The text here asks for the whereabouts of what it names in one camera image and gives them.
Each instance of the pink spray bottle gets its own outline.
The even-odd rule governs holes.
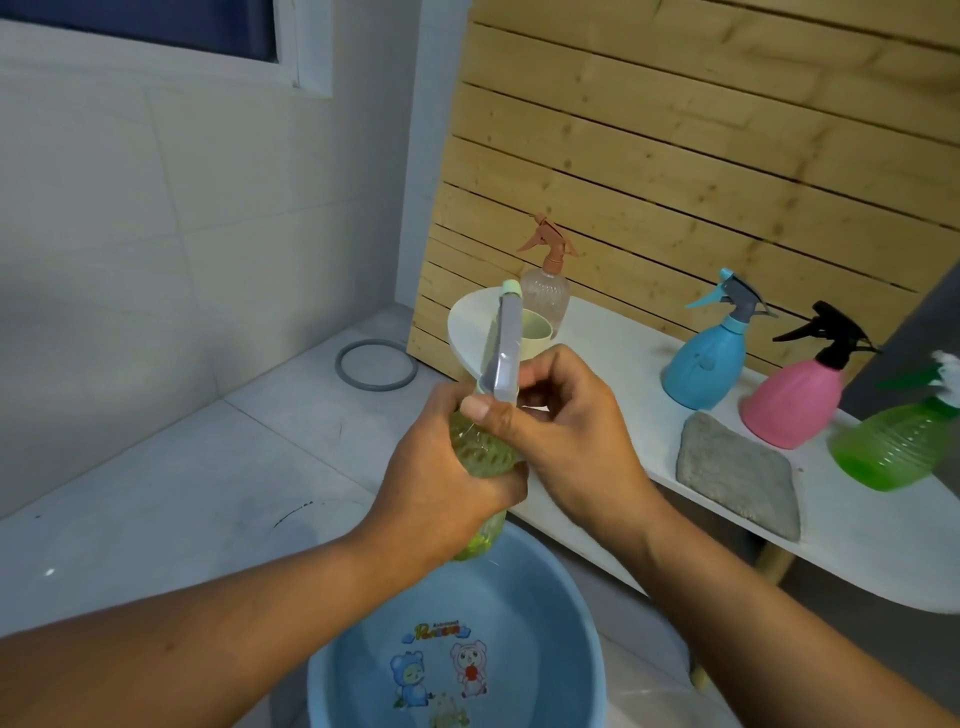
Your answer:
[[[766,379],[740,409],[743,424],[777,448],[798,448],[829,424],[840,404],[840,373],[851,353],[879,352],[862,328],[829,303],[818,301],[813,310],[817,315],[809,324],[774,341],[814,336],[833,343],[816,358],[791,364]]]

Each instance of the person's left hand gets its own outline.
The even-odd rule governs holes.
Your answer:
[[[490,516],[527,497],[526,463],[499,477],[476,478],[453,453],[450,415],[470,392],[468,384],[434,387],[358,526],[391,551],[402,551],[402,561],[423,574],[453,558]]]

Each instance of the yellow liquid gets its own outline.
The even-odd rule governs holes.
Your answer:
[[[487,430],[474,424],[459,412],[450,416],[450,443],[457,458],[474,477],[496,477],[514,466],[516,450]],[[467,547],[454,556],[454,561],[466,561],[490,550],[503,530],[506,511],[487,519]]]

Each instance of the person's right hand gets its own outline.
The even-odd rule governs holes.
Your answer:
[[[557,505],[598,541],[636,532],[637,519],[663,501],[611,388],[563,345],[524,362],[519,385],[520,408],[472,395],[460,411],[519,450]]]

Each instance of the spray head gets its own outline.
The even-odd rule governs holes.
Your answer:
[[[925,385],[943,387],[944,391],[937,395],[937,399],[960,409],[960,359],[946,352],[934,352],[932,355],[937,361],[932,367],[883,382],[879,388],[910,389]]]
[[[523,294],[515,280],[504,280],[496,319],[487,335],[483,370],[477,390],[498,401],[516,404],[520,372],[520,339],[523,338]]]
[[[688,303],[686,307],[696,308],[708,303],[732,303],[736,308],[730,316],[741,324],[749,324],[754,316],[778,318],[777,314],[770,310],[754,287],[746,280],[739,279],[728,268],[720,271],[720,282],[716,288],[706,294],[700,301]],[[756,310],[758,304],[763,306],[762,311]]]
[[[826,349],[817,354],[816,359],[825,367],[841,370],[850,361],[853,352],[880,353],[880,349],[864,333],[853,319],[844,315],[826,301],[818,301],[813,305],[817,315],[809,324],[795,328],[774,338],[774,341],[796,341],[812,336],[818,339],[830,339]]]
[[[528,251],[536,245],[549,246],[550,252],[543,261],[543,270],[557,276],[564,267],[564,255],[578,255],[573,244],[566,239],[564,231],[551,223],[546,215],[536,214],[537,229],[527,242],[517,249],[517,252]]]

